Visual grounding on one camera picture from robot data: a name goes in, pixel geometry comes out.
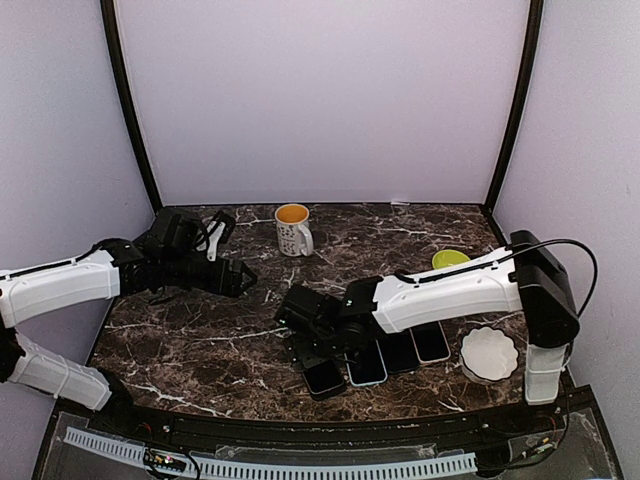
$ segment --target black pole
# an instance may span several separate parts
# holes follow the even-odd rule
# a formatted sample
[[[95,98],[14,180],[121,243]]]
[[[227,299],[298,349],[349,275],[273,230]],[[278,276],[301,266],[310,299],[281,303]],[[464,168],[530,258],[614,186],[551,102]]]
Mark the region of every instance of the black pole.
[[[135,107],[133,106],[133,97],[131,95],[131,89],[129,88],[129,80],[127,79],[127,71],[122,55],[122,45],[120,44],[120,35],[118,34],[115,5],[113,0],[101,0],[100,4],[102,7],[104,33],[107,37],[109,57],[111,57],[111,67],[118,89],[118,96],[120,97],[120,106],[122,107],[124,120],[127,124],[127,130],[129,131],[129,139],[131,140],[131,146],[133,147],[133,152],[138,162],[138,168],[140,169],[140,175],[142,175],[147,196],[149,197],[153,210],[157,212],[162,208],[162,200],[160,199],[158,185],[156,185],[153,172],[151,171],[151,164],[149,163],[147,151],[144,148],[138,117]]]
[[[520,60],[516,90],[513,95],[513,103],[511,104],[509,120],[507,121],[507,128],[504,133],[504,139],[502,140],[502,147],[498,155],[496,169],[493,172],[491,186],[489,187],[489,192],[483,205],[489,214],[493,213],[493,209],[498,202],[500,190],[502,189],[502,184],[504,183],[507,169],[509,168],[513,147],[516,143],[518,128],[520,127],[520,120],[522,119],[522,112],[524,111],[524,104],[527,99],[527,92],[529,91],[536,48],[538,46],[543,7],[544,0],[531,0],[529,5],[529,20],[527,21],[527,31],[524,37],[524,48],[522,50],[522,59]]]

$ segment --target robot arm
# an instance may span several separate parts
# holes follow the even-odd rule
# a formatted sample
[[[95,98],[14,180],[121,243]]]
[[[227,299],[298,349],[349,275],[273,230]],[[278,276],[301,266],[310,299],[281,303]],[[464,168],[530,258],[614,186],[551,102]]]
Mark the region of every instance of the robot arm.
[[[227,241],[234,226],[222,212],[206,228],[194,214],[164,208],[133,242],[104,240],[77,258],[0,271],[0,382],[22,383],[101,410],[115,391],[126,392],[112,374],[43,349],[15,327],[77,303],[164,286],[237,297],[257,277],[241,261],[216,258],[217,245]]]
[[[511,240],[509,247],[462,265],[353,282],[341,302],[293,286],[276,318],[296,332],[298,368],[417,325],[522,310],[529,331],[526,400],[553,402],[566,348],[579,331],[568,276],[548,250],[535,247],[540,242],[530,232],[515,232]]]

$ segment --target mug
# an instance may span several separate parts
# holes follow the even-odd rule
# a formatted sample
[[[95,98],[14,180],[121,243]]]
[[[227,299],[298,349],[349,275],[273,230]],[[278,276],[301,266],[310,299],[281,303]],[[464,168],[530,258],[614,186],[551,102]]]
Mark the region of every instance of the mug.
[[[309,209],[289,203],[276,210],[278,245],[288,257],[308,257],[313,253],[313,237],[309,230]]]

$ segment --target dark marble surface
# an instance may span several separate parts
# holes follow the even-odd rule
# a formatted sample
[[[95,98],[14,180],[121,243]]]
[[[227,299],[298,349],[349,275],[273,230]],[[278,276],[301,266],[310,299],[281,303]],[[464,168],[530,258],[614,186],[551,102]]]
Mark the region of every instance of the dark marble surface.
[[[207,219],[213,207],[195,209]],[[481,255],[497,242],[475,206],[312,205],[316,252],[288,258],[278,251],[275,206],[234,206],[236,230],[219,254],[243,259],[258,285],[238,299],[199,291],[152,306],[143,293],[120,299],[98,339],[91,365],[118,372],[136,403],[176,412],[279,421],[363,421],[437,415],[519,402],[526,328],[520,314],[443,322],[452,355],[381,385],[349,387],[315,402],[282,347],[287,331],[273,320],[287,288],[303,283],[341,297],[352,280],[404,268],[431,269],[443,248]],[[514,339],[519,367],[491,386],[460,368],[462,338],[490,325]]]

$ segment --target yellow-green bowl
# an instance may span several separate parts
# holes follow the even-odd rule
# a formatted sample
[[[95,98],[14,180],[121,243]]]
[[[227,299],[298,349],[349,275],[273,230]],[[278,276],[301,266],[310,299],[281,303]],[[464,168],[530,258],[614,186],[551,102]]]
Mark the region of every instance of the yellow-green bowl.
[[[469,257],[457,250],[440,250],[431,259],[431,264],[433,268],[438,269],[459,265],[469,260],[471,260]]]

